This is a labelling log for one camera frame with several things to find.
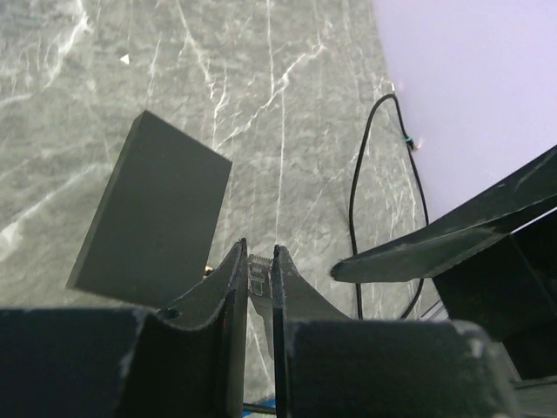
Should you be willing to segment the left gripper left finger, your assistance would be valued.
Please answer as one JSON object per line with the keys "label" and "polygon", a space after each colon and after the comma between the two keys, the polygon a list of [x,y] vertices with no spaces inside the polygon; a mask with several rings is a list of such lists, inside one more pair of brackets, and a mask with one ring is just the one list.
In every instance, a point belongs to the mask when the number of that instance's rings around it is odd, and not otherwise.
{"label": "left gripper left finger", "polygon": [[149,315],[133,351],[118,417],[240,417],[248,299],[247,244]]}

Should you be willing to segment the black network switch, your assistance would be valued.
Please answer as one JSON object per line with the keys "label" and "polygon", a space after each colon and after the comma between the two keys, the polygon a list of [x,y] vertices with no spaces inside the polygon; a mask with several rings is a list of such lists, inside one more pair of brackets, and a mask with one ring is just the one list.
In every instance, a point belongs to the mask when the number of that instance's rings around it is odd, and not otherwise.
{"label": "black network switch", "polygon": [[133,121],[66,283],[163,307],[201,281],[232,162],[157,115]]}

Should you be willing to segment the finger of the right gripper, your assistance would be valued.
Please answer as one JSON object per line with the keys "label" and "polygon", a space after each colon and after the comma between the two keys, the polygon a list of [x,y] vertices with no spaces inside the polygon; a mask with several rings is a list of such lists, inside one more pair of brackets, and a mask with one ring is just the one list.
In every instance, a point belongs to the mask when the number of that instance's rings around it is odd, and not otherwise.
{"label": "finger of the right gripper", "polygon": [[483,327],[524,380],[556,373],[556,152],[414,233],[341,260],[339,282],[433,281],[453,320]]}

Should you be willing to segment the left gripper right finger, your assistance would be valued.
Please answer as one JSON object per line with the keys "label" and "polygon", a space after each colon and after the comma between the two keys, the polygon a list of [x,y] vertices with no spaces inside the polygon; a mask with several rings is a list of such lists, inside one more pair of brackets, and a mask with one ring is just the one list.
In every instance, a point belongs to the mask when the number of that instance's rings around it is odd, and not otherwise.
{"label": "left gripper right finger", "polygon": [[284,246],[274,247],[272,322],[279,417],[361,415],[355,322],[299,273]]}

